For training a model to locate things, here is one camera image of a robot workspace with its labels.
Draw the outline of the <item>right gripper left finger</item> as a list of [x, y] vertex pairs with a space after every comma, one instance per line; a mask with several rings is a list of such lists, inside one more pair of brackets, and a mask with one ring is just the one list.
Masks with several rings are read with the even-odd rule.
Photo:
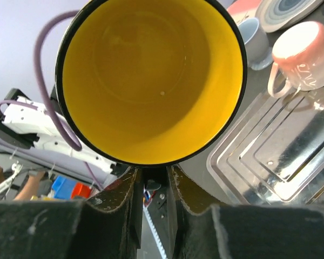
[[87, 200], [0, 202], [0, 258], [136, 258], [141, 175], [128, 168]]

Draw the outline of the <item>pink and cream plate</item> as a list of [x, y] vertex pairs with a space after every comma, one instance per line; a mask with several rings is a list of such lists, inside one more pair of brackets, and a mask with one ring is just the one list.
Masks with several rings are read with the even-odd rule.
[[255, 17], [260, 3], [261, 0], [237, 0], [227, 8], [227, 12], [238, 25], [248, 18]]

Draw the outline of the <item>yellow and black mug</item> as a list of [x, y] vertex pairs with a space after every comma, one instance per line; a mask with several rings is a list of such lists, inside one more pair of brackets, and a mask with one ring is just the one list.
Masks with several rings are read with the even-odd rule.
[[57, 55], [60, 109], [113, 161], [160, 166], [211, 145], [247, 81], [244, 42], [217, 1], [90, 1]]

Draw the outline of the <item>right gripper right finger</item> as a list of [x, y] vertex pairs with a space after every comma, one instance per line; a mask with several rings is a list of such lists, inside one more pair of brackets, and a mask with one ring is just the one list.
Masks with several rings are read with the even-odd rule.
[[324, 209], [228, 205], [166, 169], [170, 258], [324, 258]]

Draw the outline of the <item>pink and white mug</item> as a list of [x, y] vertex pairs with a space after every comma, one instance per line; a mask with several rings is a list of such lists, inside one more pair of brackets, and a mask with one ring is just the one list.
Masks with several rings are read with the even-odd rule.
[[306, 21], [289, 28], [274, 43], [272, 58], [267, 83], [271, 97], [281, 98], [291, 88], [324, 87], [324, 25]]

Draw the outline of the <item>light blue mug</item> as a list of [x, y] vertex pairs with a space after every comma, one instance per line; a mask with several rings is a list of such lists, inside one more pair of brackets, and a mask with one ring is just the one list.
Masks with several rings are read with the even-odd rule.
[[269, 66], [273, 62], [272, 48], [259, 20], [248, 18], [238, 25], [238, 29], [244, 41], [248, 66], [255, 71]]

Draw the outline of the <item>person in background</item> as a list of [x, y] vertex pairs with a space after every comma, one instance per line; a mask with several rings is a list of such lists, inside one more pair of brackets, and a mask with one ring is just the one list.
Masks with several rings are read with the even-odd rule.
[[6, 199], [10, 189], [17, 191], [14, 200], [31, 200], [34, 196], [48, 194], [52, 181], [46, 171], [23, 169], [15, 165], [11, 170], [4, 171], [0, 166], [0, 201]]

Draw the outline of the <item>blue ringed cream plate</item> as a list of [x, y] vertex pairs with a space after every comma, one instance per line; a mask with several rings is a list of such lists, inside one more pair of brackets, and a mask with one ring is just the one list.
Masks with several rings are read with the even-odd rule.
[[293, 26], [317, 9], [323, 0], [261, 1], [255, 17], [266, 33]]

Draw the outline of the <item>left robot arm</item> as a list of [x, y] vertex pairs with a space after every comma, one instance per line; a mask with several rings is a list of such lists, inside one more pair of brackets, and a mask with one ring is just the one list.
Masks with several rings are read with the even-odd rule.
[[0, 139], [21, 149], [53, 151], [111, 173], [116, 163], [97, 154], [84, 143], [75, 151], [61, 136], [44, 104], [13, 88], [0, 103]]

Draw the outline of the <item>silver metal tray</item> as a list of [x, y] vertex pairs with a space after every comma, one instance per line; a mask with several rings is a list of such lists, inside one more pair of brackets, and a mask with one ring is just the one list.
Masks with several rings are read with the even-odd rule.
[[236, 204], [324, 206], [324, 88], [281, 99], [259, 94], [207, 168]]

